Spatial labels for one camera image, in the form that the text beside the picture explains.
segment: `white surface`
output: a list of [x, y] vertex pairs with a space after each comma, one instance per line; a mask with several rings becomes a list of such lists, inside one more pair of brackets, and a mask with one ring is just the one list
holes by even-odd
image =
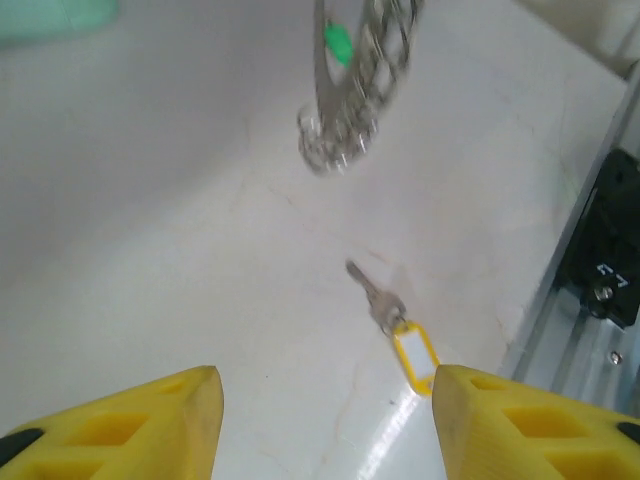
[[317, 179], [311, 1], [125, 2], [0, 53], [0, 430], [219, 367], [217, 479], [442, 478], [346, 274], [494, 370], [624, 85], [506, 0], [428, 2], [370, 154]]
[[518, 0], [615, 72], [640, 58], [638, 0]]

